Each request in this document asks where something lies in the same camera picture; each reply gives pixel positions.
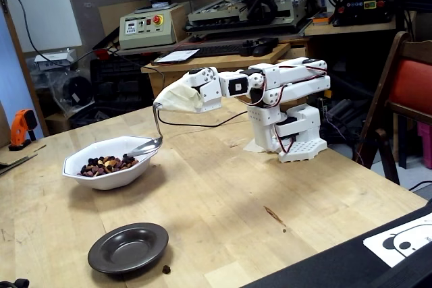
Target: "metal spoon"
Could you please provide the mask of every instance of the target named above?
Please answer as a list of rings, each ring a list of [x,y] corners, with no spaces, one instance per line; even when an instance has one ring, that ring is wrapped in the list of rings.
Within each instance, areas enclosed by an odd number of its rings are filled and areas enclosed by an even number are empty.
[[[163,135],[161,133],[161,129],[159,128],[159,120],[157,118],[157,107],[159,107],[161,104],[154,103],[153,104],[153,115],[155,116],[155,123],[157,132],[159,133],[159,137],[155,138],[154,140],[150,140],[143,145],[140,145],[139,147],[133,149],[131,152],[128,153],[128,156],[140,156],[147,153],[151,153],[153,151],[158,150],[162,146],[163,142]]]

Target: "wooden chair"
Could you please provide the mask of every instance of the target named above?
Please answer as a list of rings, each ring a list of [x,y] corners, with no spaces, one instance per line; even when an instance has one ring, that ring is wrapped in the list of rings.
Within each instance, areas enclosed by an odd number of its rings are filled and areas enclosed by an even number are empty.
[[[399,184],[398,172],[383,127],[385,110],[432,125],[432,40],[411,42],[399,32],[373,97],[360,136],[356,161],[371,168],[379,148],[385,177]]]

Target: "robotic arm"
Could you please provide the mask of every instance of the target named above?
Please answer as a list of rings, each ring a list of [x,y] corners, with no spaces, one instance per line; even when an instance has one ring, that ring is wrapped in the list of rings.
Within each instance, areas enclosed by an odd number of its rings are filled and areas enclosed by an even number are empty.
[[[194,69],[166,87],[155,99],[158,109],[204,113],[222,106],[221,98],[246,95],[255,142],[278,152],[281,162],[312,159],[327,148],[319,137],[318,109],[300,105],[281,112],[280,104],[330,88],[327,64],[304,57],[246,70]]]

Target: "orange drill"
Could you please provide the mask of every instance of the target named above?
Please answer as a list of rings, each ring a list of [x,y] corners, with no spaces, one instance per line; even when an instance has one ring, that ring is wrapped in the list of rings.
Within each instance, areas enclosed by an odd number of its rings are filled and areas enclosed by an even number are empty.
[[[37,127],[38,122],[34,112],[31,109],[22,109],[15,115],[11,129],[11,145],[10,151],[19,151],[36,141],[33,130]],[[26,140],[26,133],[30,136],[30,140]]]

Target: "cloth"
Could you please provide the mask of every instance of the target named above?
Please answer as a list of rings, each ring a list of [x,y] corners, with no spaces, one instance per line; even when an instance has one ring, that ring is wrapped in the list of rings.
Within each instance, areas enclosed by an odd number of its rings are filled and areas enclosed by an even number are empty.
[[[185,83],[184,77],[165,87],[155,99],[161,111],[198,113],[203,107],[200,93]]]

